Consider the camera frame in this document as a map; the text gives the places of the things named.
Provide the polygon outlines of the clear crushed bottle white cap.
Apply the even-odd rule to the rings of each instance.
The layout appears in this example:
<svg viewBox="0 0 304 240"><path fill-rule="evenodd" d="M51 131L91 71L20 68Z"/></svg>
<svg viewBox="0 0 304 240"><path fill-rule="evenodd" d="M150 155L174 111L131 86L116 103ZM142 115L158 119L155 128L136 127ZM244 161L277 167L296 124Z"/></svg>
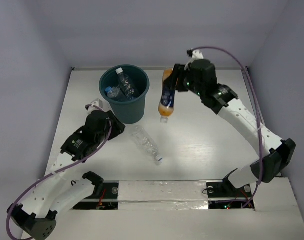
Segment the clear crushed bottle white cap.
<svg viewBox="0 0 304 240"><path fill-rule="evenodd" d="M163 156L160 153L157 144L143 127L140 125L134 126L131 132L131 138L140 150L142 150L146 155L153 158L154 162L157 165L161 164Z"/></svg>

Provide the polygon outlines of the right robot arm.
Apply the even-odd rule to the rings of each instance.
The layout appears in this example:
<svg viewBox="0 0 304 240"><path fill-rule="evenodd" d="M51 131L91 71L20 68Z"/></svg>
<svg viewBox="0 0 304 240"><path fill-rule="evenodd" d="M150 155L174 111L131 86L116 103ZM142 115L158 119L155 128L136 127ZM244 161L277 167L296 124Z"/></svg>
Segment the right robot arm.
<svg viewBox="0 0 304 240"><path fill-rule="evenodd" d="M238 95L227 85L217 82L214 64L198 59L188 66L175 64L162 76L162 100L174 103L175 92L190 91L217 116L228 122L256 151L259 159L230 172L220 191L233 196L245 185L271 182L290 163L296 144L273 134L246 109Z"/></svg>

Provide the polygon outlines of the crushed bottle blue label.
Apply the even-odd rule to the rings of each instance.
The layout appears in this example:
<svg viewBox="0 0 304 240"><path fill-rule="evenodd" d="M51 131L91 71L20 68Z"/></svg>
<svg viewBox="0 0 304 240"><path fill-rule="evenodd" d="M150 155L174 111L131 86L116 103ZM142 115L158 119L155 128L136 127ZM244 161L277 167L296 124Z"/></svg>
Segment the crushed bottle blue label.
<svg viewBox="0 0 304 240"><path fill-rule="evenodd" d="M106 96L110 99L123 99L125 96L118 87L107 87L104 89Z"/></svg>

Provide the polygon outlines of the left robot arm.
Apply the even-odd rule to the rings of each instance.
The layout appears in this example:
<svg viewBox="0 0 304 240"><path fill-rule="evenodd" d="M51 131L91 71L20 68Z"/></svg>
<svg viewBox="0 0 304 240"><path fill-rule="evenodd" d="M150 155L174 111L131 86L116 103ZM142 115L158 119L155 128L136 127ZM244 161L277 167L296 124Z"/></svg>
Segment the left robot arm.
<svg viewBox="0 0 304 240"><path fill-rule="evenodd" d="M111 111L92 111L85 124L65 140L50 172L28 187L7 209L8 237L14 239L10 232L13 222L30 239L45 240L53 232L58 216L89 196L98 197L104 180L92 171L83 173L65 192L61 190L70 184L81 164L124 129Z"/></svg>

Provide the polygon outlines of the clear bottle blue label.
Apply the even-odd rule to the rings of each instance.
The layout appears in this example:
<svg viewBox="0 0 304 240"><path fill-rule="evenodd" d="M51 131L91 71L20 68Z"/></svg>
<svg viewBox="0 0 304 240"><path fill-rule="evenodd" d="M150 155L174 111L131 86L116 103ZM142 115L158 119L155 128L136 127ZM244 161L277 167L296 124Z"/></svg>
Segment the clear bottle blue label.
<svg viewBox="0 0 304 240"><path fill-rule="evenodd" d="M123 94L125 95L125 97L127 98L127 100L131 101L138 98L140 95L139 91L135 87L134 82L131 80L131 78L129 78L129 76L127 76L123 72L121 67L117 68L115 72L118 76L119 87L123 92Z"/></svg>

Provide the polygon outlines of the orange juice bottle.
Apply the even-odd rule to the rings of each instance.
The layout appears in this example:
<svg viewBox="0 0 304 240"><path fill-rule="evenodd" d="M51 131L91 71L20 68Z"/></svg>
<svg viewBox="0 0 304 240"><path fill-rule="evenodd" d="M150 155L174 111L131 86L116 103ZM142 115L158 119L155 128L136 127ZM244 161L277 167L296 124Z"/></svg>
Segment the orange juice bottle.
<svg viewBox="0 0 304 240"><path fill-rule="evenodd" d="M162 76L162 94L158 105L158 112L160 114L160 122L166 124L168 118L174 112L174 97L175 90L171 90L170 87L166 86L165 80L172 74L172 69L165 69Z"/></svg>

